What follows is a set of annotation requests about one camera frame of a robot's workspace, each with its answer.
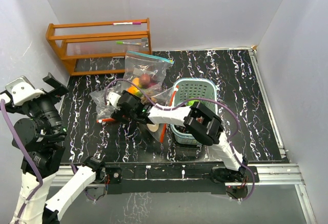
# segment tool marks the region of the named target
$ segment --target green marker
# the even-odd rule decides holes
[[[141,45],[141,43],[130,43],[130,42],[123,42],[123,41],[116,41],[116,43],[119,45],[136,45],[136,46]]]

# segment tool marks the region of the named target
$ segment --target black marble surface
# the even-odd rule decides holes
[[[78,59],[75,72],[124,69],[124,57],[99,57]]]
[[[218,88],[218,100],[234,111],[241,131],[233,138],[235,148],[249,161],[281,161],[281,156],[247,50],[170,51],[154,55],[173,59],[163,87],[181,77],[210,79]],[[110,67],[102,61],[98,68]],[[93,155],[105,162],[218,161],[211,147],[178,144],[169,129],[163,144],[142,132],[136,123],[98,124],[90,97],[120,75],[74,76],[63,101],[62,116],[68,128],[62,163],[80,163]],[[234,120],[219,109],[226,133],[234,131]]]

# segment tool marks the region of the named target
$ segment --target plastic basket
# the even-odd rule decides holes
[[[173,98],[172,105],[177,106],[178,104],[182,103],[184,100],[194,97],[204,97],[209,98],[212,100],[217,101],[217,92],[216,87],[208,79],[201,79],[201,78],[182,78],[179,79],[175,84],[174,88],[178,86],[178,90]],[[217,105],[210,103],[210,102],[203,102],[206,107],[210,110],[218,113]],[[188,133],[181,133],[174,125],[171,125],[171,129],[174,133],[174,137],[176,141],[183,145],[200,145],[195,138]]]

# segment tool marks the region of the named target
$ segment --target green object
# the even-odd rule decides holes
[[[137,97],[142,97],[142,92],[140,92],[139,89],[137,89],[138,91],[136,93],[134,93],[134,95],[136,95]]]
[[[199,100],[191,100],[187,103],[187,106],[193,105],[195,102],[200,102]]]

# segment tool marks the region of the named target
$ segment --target white wall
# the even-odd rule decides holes
[[[0,0],[0,90],[25,75],[35,87],[50,88],[42,78],[51,72],[67,83],[68,75],[53,54],[45,33],[49,23],[58,23],[47,0]],[[20,115],[10,115],[16,122]],[[11,146],[12,136],[0,116],[0,222],[8,223],[21,187],[21,152]]]
[[[257,45],[282,0],[48,0],[60,23],[150,18],[154,50]]]
[[[283,0],[258,47],[260,72],[319,223],[328,211],[328,0]]]

